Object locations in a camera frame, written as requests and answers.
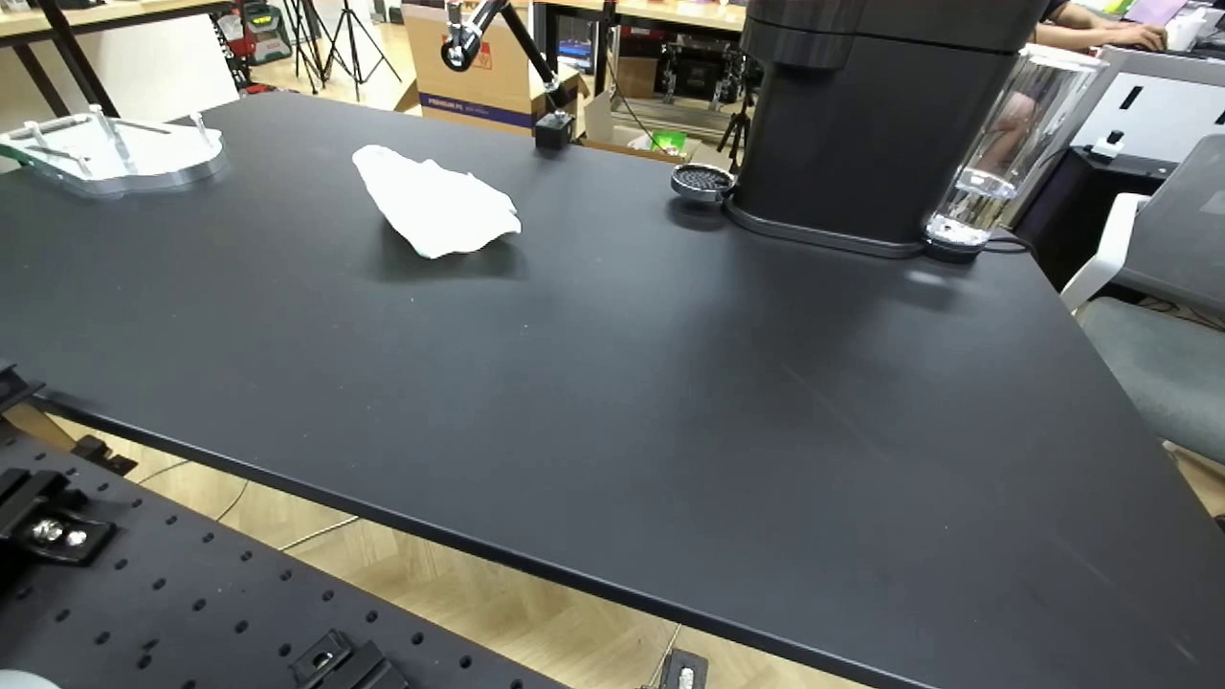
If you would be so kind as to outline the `person forearm in background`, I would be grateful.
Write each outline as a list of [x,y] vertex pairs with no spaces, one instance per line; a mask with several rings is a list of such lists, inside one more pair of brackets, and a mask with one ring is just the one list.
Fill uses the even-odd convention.
[[1077,54],[1094,54],[1108,45],[1126,45],[1126,49],[1168,45],[1168,34],[1160,28],[1103,20],[1081,7],[1077,0],[1051,0],[1046,14],[1035,28],[1035,37],[1043,45],[1077,49]]

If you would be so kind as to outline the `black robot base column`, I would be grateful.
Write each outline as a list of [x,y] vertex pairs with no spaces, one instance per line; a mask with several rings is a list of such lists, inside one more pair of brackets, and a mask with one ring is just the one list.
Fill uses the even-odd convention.
[[752,0],[767,68],[732,215],[905,252],[922,241],[1051,0]]

